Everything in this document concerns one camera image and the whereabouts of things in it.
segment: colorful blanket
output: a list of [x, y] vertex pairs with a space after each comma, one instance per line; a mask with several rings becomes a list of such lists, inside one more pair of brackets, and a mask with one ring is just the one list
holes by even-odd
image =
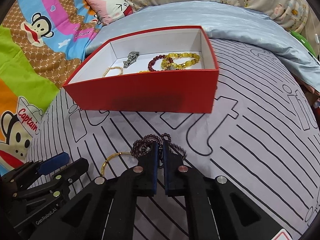
[[25, 161], [43, 113], [101, 27], [85, 0], [16, 0], [0, 28], [0, 174]]

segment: pillow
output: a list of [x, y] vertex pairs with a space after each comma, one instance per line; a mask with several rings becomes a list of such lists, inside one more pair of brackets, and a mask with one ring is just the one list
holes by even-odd
[[98, 15], [99, 20], [108, 25], [133, 13], [127, 0], [86, 0]]
[[313, 50], [312, 46], [310, 45], [310, 43], [307, 41], [307, 39], [305, 37], [303, 37], [302, 35], [300, 35], [297, 32], [294, 31], [290, 31], [291, 35], [293, 37], [295, 37], [298, 41], [300, 41], [302, 43], [303, 46], [306, 47], [307, 50], [309, 50], [309, 52], [315, 56], [315, 58], [317, 58], [315, 51]]

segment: yellow bead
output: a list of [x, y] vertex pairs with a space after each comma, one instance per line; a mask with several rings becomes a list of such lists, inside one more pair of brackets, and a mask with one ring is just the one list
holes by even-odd
[[190, 67], [192, 65], [192, 62], [190, 60], [186, 61], [186, 67]]

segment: monkey ear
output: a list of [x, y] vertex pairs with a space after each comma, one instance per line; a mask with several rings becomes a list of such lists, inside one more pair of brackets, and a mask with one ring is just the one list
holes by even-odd
[[46, 37], [46, 38], [51, 38], [53, 35], [54, 35], [53, 32], [49, 32], [49, 33], [47, 33], [46, 35], [44, 35], [44, 37]]
[[39, 17], [41, 16], [41, 13], [35, 13], [33, 16], [32, 16], [32, 22], [34, 22], [36, 19], [38, 19]]
[[12, 118], [13, 118], [13, 113], [9, 111], [4, 112], [1, 117], [1, 129], [6, 138], [8, 137], [8, 128]]

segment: flower center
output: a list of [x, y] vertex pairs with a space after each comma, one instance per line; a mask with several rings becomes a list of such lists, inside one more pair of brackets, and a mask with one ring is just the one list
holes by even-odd
[[298, 11], [297, 11], [296, 9], [293, 9], [293, 10], [291, 11], [291, 13], [292, 13], [294, 16], [297, 16], [297, 15], [298, 15]]

